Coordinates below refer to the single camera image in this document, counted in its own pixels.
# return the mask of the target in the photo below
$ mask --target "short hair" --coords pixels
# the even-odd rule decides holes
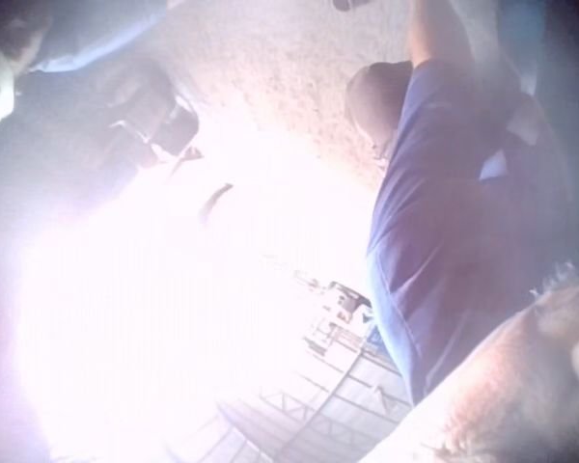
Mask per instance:
[[[388,143],[397,130],[411,76],[409,61],[374,63],[347,84],[345,116],[376,146]]]

